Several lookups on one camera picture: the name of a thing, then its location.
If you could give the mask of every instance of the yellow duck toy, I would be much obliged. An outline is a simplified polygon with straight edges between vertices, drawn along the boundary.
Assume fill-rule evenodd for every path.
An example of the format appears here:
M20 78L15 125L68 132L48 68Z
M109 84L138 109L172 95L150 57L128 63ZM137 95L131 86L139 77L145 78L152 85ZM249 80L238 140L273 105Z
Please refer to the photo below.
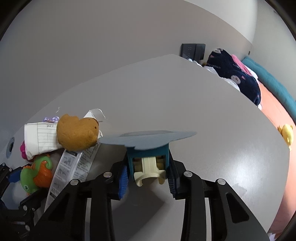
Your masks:
M291 145L292 145L293 140L294 140L293 126L285 124L285 125L283 125L282 128L279 126L278 131L283 136L285 142L289 146L289 149L292 150Z

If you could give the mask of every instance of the table surface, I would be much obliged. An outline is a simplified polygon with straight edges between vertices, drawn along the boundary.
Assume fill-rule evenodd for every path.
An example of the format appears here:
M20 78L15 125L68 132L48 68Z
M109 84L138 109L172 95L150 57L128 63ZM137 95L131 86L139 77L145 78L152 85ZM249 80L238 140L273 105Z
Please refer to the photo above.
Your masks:
M83 117L100 108L104 135L144 130L196 131L170 143L175 160L201 178L224 178L267 231L277 213L287 180L289 149L267 117L235 88L176 55L127 65L69 89L36 113L29 122L65 113ZM15 134L9 166L24 165ZM125 148L101 145L88 180L122 160ZM15 185L15 202L23 197ZM184 201L175 201L167 181L130 182L124 199L112 201L116 240L180 240ZM207 238L210 240L209 208Z

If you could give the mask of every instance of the green toy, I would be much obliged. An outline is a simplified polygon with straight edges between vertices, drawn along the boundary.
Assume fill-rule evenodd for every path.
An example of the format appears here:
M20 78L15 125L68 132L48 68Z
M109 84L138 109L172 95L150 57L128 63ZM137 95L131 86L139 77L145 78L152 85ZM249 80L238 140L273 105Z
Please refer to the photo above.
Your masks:
M23 167L20 182L23 189L32 194L39 188L49 188L53 175L53 164L48 156L37 156L32 166Z

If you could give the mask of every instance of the black wall switch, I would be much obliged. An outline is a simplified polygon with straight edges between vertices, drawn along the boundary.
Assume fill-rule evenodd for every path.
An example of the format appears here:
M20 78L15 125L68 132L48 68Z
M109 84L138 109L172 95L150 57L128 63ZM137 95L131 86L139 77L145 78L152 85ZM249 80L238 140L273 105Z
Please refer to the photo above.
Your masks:
M196 44L182 44L181 57L194 60Z
M199 62L199 60L204 59L205 44L182 44L180 56L185 59L192 59Z
M205 44L196 44L194 60L198 62L205 57Z

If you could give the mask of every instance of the brown plush toy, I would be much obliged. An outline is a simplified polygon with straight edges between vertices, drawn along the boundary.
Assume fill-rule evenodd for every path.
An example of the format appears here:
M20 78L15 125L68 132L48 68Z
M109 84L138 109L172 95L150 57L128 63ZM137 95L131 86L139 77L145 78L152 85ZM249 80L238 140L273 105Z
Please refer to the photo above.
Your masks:
M94 118L63 115L57 123L57 139L63 148L80 151L95 146L99 134L99 123Z

